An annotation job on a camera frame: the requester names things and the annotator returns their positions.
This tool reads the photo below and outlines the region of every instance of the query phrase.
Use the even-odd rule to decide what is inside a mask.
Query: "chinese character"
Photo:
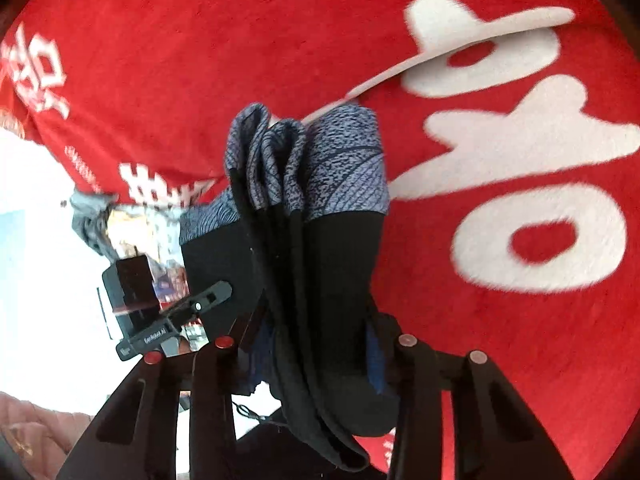
[[[136,203],[163,209],[189,207],[216,183],[215,180],[199,180],[191,186],[185,184],[179,188],[169,188],[157,173],[150,178],[149,169],[143,164],[136,165],[135,174],[130,164],[121,164],[120,176],[129,185],[129,196]]]
[[[56,110],[67,119],[70,111],[68,101],[49,90],[64,86],[66,81],[56,42],[36,34],[27,47],[23,23],[15,33],[15,42],[12,47],[2,42],[0,58],[14,82],[16,93],[36,112]],[[49,62],[51,72],[47,72],[43,60]]]

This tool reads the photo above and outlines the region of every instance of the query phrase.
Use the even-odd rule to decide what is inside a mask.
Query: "white chinese character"
[[[94,190],[94,193],[101,194],[102,188],[98,186],[94,172],[89,169],[76,149],[73,146],[65,146],[65,155],[68,156],[69,160],[76,168],[78,174],[82,178],[84,178],[84,181],[86,183],[91,186],[91,188]]]
[[[389,431],[389,435],[392,437],[396,436],[396,428],[393,428],[391,431]],[[382,443],[382,446],[387,450],[385,451],[385,460],[386,460],[386,466],[387,467],[391,467],[391,459],[394,455],[394,440],[385,440]]]
[[[601,164],[635,153],[640,126],[617,124],[582,111],[587,90],[575,77],[549,76],[510,114],[443,110],[424,122],[425,133],[451,151],[418,164],[390,185],[410,200]]]
[[[457,0],[416,0],[406,20],[422,52],[442,56],[402,75],[402,86],[420,97],[448,97],[473,92],[539,72],[560,55],[560,41],[549,26],[570,22],[574,13],[562,7],[539,7],[480,20]],[[470,44],[490,40],[494,50],[471,66],[449,66],[449,57]]]
[[[143,164],[136,165],[136,174],[133,174],[130,164],[121,164],[120,176],[129,185],[129,196],[136,203],[158,208],[189,207],[216,183],[215,180],[198,181],[192,186],[184,184],[180,189],[169,189],[164,178],[157,173],[149,178],[148,167]]]
[[[64,86],[66,81],[56,42],[36,34],[27,47],[23,23],[15,33],[15,42],[12,47],[3,42],[0,57],[7,65],[16,93],[36,112],[56,110],[67,119],[70,111],[68,101],[49,90]],[[49,62],[52,72],[46,72],[43,59]]]
[[[513,235],[536,225],[570,222],[574,244],[543,263],[512,248]],[[588,184],[545,186],[499,196],[458,226],[451,248],[456,271],[470,283],[517,292],[560,292],[612,275],[626,250],[626,221],[604,190]]]

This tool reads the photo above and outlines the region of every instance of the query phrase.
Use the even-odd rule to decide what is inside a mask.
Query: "white wall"
[[[100,312],[95,289],[108,262],[70,221],[59,207],[24,211],[22,275],[9,284],[13,290],[0,291],[12,297],[0,306],[11,320],[0,326],[0,390],[45,408],[94,414],[134,362],[120,362]]]
[[[34,203],[59,203],[73,188],[73,181],[46,148],[0,128],[0,214]]]

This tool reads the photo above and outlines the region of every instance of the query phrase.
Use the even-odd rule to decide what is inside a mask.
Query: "red dot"
[[[221,349],[231,348],[236,342],[229,335],[223,335],[216,339],[216,346]]]
[[[164,356],[162,355],[162,352],[159,352],[158,350],[153,350],[152,352],[148,352],[145,354],[145,363],[148,365],[157,365],[158,363],[160,363],[160,361],[162,361],[162,358]]]

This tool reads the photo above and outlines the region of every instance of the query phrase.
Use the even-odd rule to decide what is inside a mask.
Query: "black clip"
[[[544,427],[484,352],[453,356],[401,335],[396,357],[404,379],[390,480],[440,480],[441,390],[451,391],[456,480],[573,480]]]
[[[227,282],[217,282],[195,296],[182,298],[174,306],[160,314],[159,319],[135,336],[123,339],[116,345],[121,361],[158,348],[164,341],[180,334],[182,326],[224,303],[231,297],[232,287]]]

